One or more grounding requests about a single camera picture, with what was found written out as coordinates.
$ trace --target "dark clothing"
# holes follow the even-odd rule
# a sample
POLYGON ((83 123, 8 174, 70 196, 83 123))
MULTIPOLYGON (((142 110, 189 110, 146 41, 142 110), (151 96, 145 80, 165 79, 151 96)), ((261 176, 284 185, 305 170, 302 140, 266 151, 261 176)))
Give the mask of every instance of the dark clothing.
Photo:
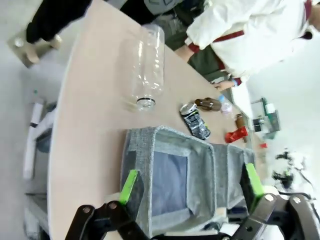
POLYGON ((120 11, 140 25, 149 24, 157 18, 148 10, 144 0, 127 0, 120 11))
MULTIPOLYGON (((165 44, 175 51, 185 44, 186 39, 186 32, 180 32, 168 38, 165 44)), ((195 53, 189 59, 188 64, 209 82, 228 75, 227 72, 220 71, 216 54, 210 45, 195 53)))
MULTIPOLYGON (((92 0, 43 0, 26 29, 26 41, 50 41, 71 22, 82 18, 92 0)), ((127 0, 120 9, 141 25, 151 23, 153 15, 144 0, 127 0)))
POLYGON ((50 41, 69 23, 83 17, 92 0, 43 0, 26 28, 26 41, 50 41))

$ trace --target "person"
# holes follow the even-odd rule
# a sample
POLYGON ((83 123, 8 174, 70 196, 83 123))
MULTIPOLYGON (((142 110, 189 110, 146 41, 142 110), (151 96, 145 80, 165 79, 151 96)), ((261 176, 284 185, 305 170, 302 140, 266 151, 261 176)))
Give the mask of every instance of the person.
MULTIPOLYGON (((141 25, 151 23, 159 14, 165 13, 183 0, 127 0, 120 8, 124 14, 141 25)), ((71 22, 82 18, 92 0, 42 0, 32 21, 26 28, 25 55, 37 64, 40 59, 36 43, 43 39, 59 49, 62 39, 59 33, 71 22)))
POLYGON ((59 49, 62 39, 58 33, 72 21, 82 18, 92 0, 42 0, 32 21, 25 30, 25 54, 27 59, 37 64, 39 57, 36 43, 43 39, 55 49, 59 49))
POLYGON ((166 45, 222 91, 291 56, 320 30, 320 6, 311 0, 213 0, 185 32, 166 45))

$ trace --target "white jacket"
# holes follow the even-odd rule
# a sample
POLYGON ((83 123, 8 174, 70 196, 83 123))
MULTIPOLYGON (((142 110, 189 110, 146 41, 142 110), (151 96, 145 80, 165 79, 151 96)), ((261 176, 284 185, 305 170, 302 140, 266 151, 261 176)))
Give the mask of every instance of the white jacket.
POLYGON ((210 0, 187 29, 187 45, 208 45, 225 70, 242 82, 292 55, 305 34, 311 2, 303 0, 210 0))

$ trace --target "brown glass bottle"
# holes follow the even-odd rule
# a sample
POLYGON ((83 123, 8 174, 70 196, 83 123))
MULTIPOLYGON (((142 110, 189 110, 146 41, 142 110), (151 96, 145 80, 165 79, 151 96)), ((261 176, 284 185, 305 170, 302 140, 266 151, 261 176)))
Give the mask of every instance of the brown glass bottle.
POLYGON ((210 97, 206 97, 205 99, 196 99, 194 103, 205 111, 218 112, 221 109, 221 102, 210 97))

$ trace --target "black pants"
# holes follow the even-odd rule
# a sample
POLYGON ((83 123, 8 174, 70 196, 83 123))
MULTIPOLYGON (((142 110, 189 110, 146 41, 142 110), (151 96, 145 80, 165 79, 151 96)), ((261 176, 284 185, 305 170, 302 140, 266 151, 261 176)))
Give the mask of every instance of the black pants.
MULTIPOLYGON (((26 41, 31 44, 40 39, 50 41, 69 23, 83 17, 91 1, 43 0, 27 26, 26 41)), ((141 25, 151 23, 157 17, 148 10, 144 0, 127 0, 120 10, 141 25)))
POLYGON ((69 23, 86 13, 92 0, 43 0, 26 28, 26 41, 50 41, 69 23))

